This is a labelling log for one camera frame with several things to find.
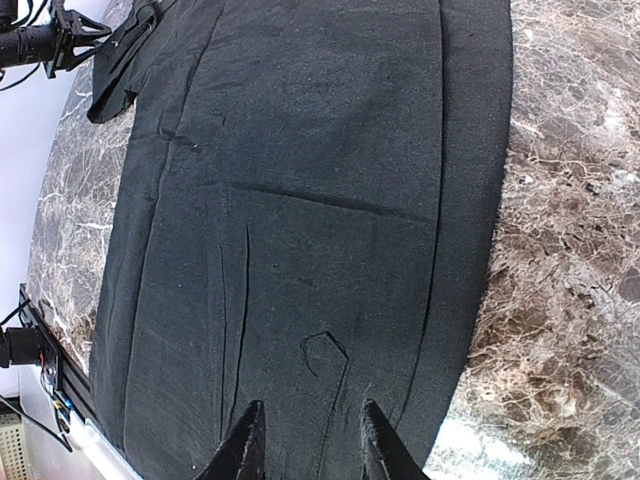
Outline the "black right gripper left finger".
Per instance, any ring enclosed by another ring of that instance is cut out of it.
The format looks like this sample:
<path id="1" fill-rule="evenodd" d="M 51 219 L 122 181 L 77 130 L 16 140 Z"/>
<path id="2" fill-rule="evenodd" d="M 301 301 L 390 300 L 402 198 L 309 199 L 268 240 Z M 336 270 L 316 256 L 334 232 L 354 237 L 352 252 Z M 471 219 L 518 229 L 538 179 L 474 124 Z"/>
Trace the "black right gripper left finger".
<path id="1" fill-rule="evenodd" d="M 252 401 L 196 480 L 260 480 L 265 478 L 266 422 L 264 404 Z"/>

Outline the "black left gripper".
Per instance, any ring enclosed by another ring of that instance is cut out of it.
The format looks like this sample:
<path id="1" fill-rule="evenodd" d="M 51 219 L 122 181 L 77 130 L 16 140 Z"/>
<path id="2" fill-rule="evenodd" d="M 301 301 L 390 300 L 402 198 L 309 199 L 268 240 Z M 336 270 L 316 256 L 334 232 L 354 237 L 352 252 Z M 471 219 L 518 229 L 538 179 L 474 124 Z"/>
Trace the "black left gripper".
<path id="1" fill-rule="evenodd" d="M 58 71 L 70 72 L 95 55 L 99 41 L 112 34 L 107 25 L 65 7 L 54 8 L 54 23 L 2 31 L 1 64 L 43 62 L 46 77 L 54 79 Z M 87 48 L 75 53 L 78 47 Z"/>

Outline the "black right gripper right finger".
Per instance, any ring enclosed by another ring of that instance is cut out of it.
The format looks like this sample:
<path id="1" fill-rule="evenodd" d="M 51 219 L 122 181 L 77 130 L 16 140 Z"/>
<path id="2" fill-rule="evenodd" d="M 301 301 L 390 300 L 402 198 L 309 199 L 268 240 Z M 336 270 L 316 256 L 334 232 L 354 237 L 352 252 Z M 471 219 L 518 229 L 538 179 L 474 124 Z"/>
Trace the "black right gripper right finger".
<path id="1" fill-rule="evenodd" d="M 428 480 L 389 420 L 372 399 L 362 406 L 362 479 Z"/>

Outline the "black long sleeve shirt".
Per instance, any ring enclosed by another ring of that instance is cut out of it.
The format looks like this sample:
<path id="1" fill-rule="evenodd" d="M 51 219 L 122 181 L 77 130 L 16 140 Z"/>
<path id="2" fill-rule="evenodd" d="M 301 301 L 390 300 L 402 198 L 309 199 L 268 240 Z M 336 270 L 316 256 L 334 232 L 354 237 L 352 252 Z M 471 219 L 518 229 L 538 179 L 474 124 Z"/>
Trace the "black long sleeve shirt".
<path id="1" fill-rule="evenodd" d="M 252 401 L 270 479 L 359 479 L 374 400 L 423 465 L 464 370 L 501 197 L 506 1 L 137 1 L 89 120 L 135 119 L 89 376 L 146 479 Z"/>

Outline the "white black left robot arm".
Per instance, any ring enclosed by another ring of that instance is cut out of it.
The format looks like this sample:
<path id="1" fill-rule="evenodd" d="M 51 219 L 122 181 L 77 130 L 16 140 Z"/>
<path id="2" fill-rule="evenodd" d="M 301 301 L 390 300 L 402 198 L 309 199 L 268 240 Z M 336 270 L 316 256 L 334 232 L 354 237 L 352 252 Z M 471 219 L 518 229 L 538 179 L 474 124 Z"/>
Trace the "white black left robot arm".
<path id="1" fill-rule="evenodd" d="M 110 27 L 96 22 L 76 10 L 65 7 L 63 1 L 27 3 L 28 12 L 19 15 L 19 3 L 1 2 L 1 72 L 8 68 L 31 65 L 31 74 L 44 69 L 47 78 L 54 79 L 60 71 L 70 72 L 91 58 L 100 40 L 112 33 Z M 1 366 L 36 364 L 41 360 L 44 336 L 39 328 L 7 323 L 30 306 L 21 301 L 1 321 Z"/>

